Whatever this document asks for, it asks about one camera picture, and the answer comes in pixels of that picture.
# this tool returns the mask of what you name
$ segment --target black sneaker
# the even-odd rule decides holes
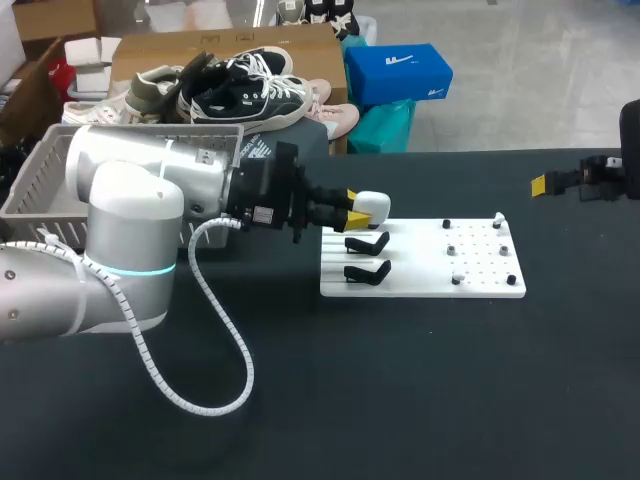
[[[276,9],[280,26],[309,23],[305,18],[304,0],[280,0]]]
[[[309,23],[327,23],[332,0],[305,0],[306,18]]]
[[[247,75],[253,67],[264,75],[291,75],[293,59],[279,47],[262,47],[239,53],[228,60],[205,68],[200,75],[186,83],[180,91],[177,112],[186,121],[191,121],[191,101],[197,95],[223,87],[233,80]]]
[[[360,25],[353,14],[354,0],[330,0],[329,18],[336,37],[341,41],[347,35],[360,35]]]
[[[280,130],[309,111],[313,90],[296,77],[247,75],[191,102],[193,123],[241,124],[245,134]]]

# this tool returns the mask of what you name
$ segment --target teal bag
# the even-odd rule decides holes
[[[415,113],[413,100],[373,107],[349,134],[349,153],[406,152]]]

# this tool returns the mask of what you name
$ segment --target black device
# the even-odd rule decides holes
[[[562,195],[579,187],[581,201],[615,201],[622,195],[640,199],[640,100],[620,112],[621,158],[595,155],[580,160],[580,167],[550,171],[531,182],[533,197]]]

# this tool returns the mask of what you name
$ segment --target blue box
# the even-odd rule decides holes
[[[453,80],[453,70],[430,43],[351,47],[345,64],[360,105],[442,99]]]

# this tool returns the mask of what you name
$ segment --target sneaker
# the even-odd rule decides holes
[[[277,6],[278,25],[302,25],[305,18],[304,0],[280,0]]]
[[[226,86],[195,97],[193,123],[242,124],[245,134],[280,130],[309,111],[313,91],[292,76],[248,74]]]
[[[125,95],[100,103],[66,102],[61,122],[67,125],[119,125]]]
[[[193,98],[212,92],[231,82],[234,78],[247,75],[248,70],[260,70],[262,75],[291,75],[293,59],[286,50],[279,47],[262,47],[239,53],[228,60],[205,68],[195,78],[185,83],[180,90],[177,112],[184,120],[191,121]]]
[[[353,14],[354,0],[331,0],[329,18],[336,37],[341,41],[347,35],[360,35],[360,25]]]
[[[311,90],[313,91],[313,101],[320,105],[324,105],[331,96],[331,84],[326,80],[309,80]]]
[[[320,105],[313,103],[306,116],[327,127],[329,141],[340,138],[351,130],[360,121],[360,112],[353,105]]]
[[[158,123],[160,114],[142,115],[155,106],[169,91],[178,84],[178,75],[183,67],[161,67],[144,73],[136,73],[125,97],[125,110],[121,124]]]
[[[309,23],[327,23],[331,0],[305,0],[306,18]]]

